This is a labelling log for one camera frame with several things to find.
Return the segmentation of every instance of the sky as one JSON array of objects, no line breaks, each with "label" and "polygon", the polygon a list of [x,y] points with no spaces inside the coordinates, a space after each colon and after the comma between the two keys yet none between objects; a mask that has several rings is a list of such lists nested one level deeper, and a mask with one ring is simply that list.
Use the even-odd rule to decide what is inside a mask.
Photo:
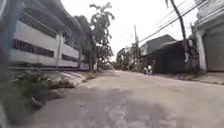
[{"label": "sky", "polygon": [[[109,11],[115,16],[115,20],[111,22],[109,28],[112,35],[111,47],[115,56],[111,60],[116,59],[116,54],[124,47],[131,46],[135,42],[134,25],[137,27],[137,35],[139,40],[149,36],[162,25],[176,17],[175,12],[169,14],[173,8],[165,3],[165,0],[61,0],[65,9],[72,16],[84,15],[90,20],[95,13],[90,4],[105,5],[110,2],[113,6]],[[184,12],[195,4],[194,0],[175,0],[180,12]],[[191,34],[190,24],[194,24],[197,20],[197,9],[191,11],[184,17],[187,35]],[[177,40],[182,39],[180,23],[178,21],[169,25],[156,35],[147,40],[170,34]]]}]

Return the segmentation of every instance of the tree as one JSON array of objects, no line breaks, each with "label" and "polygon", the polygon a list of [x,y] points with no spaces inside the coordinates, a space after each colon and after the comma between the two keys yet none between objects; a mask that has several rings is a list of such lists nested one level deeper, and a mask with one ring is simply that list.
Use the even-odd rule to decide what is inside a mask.
[{"label": "tree", "polygon": [[105,6],[98,6],[95,4],[90,5],[91,8],[96,9],[96,13],[91,18],[92,36],[94,42],[94,51],[99,64],[105,63],[112,55],[110,47],[110,39],[112,36],[109,33],[111,20],[115,17],[112,13],[107,11],[112,8],[110,3]]},{"label": "tree", "polygon": [[116,61],[118,68],[122,70],[128,70],[130,60],[129,48],[123,48],[117,53]]},{"label": "tree", "polygon": [[74,17],[80,24],[82,28],[83,42],[81,47],[83,49],[83,54],[86,56],[86,61],[89,63],[89,70],[93,70],[93,64],[95,63],[95,54],[93,51],[94,42],[92,37],[92,31],[90,28],[90,23],[85,16],[75,16]]},{"label": "tree", "polygon": [[178,10],[174,0],[165,0],[167,6],[168,6],[168,2],[170,1],[170,3],[172,4],[174,11],[176,12],[179,20],[180,20],[180,26],[181,26],[181,31],[182,31],[182,35],[183,35],[183,42],[184,42],[184,51],[185,51],[185,62],[186,62],[186,68],[187,70],[189,69],[189,47],[188,47],[188,41],[187,41],[187,37],[186,37],[186,30],[185,30],[185,26],[184,26],[184,20],[183,17],[180,14],[180,11]]}]

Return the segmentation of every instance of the window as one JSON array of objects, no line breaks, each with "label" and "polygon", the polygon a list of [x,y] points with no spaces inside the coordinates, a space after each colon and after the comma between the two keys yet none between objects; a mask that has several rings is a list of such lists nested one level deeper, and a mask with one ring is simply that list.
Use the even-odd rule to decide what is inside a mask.
[{"label": "window", "polygon": [[24,41],[20,41],[17,39],[13,39],[12,47],[14,49],[29,52],[37,55],[47,56],[47,57],[54,57],[54,52],[45,48],[41,48],[38,46],[34,46]]},{"label": "window", "polygon": [[37,29],[39,30],[40,32],[50,36],[50,37],[53,37],[53,38],[56,38],[57,36],[57,33],[54,32],[53,30],[45,27],[43,24],[41,24],[40,22],[38,22],[36,19],[34,19],[33,17],[29,16],[29,14],[26,14],[26,13],[22,13],[22,15],[20,16],[20,19],[19,19],[21,22],[27,24],[28,26],[34,28],[34,29]]},{"label": "window", "polygon": [[62,54],[62,60],[67,60],[67,61],[72,61],[72,62],[77,62],[77,59],[68,55]]}]

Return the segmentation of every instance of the house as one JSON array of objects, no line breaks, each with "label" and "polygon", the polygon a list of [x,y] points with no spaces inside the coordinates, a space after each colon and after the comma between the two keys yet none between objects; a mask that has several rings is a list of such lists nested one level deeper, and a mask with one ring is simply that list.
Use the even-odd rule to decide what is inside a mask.
[{"label": "house", "polygon": [[224,71],[224,1],[195,1],[200,5],[195,23],[200,69]]},{"label": "house", "polygon": [[175,39],[170,35],[160,36],[158,38],[147,41],[140,47],[141,50],[141,68],[147,67],[152,64],[150,54],[161,48],[164,43],[173,42]]},{"label": "house", "polygon": [[24,1],[16,22],[10,63],[88,70],[82,28],[60,0]]}]

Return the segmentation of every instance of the concrete road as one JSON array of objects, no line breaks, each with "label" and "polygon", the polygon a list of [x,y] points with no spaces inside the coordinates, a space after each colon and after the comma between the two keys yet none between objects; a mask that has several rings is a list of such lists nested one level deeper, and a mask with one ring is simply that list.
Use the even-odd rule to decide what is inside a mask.
[{"label": "concrete road", "polygon": [[48,103],[28,128],[223,128],[224,87],[111,71]]}]

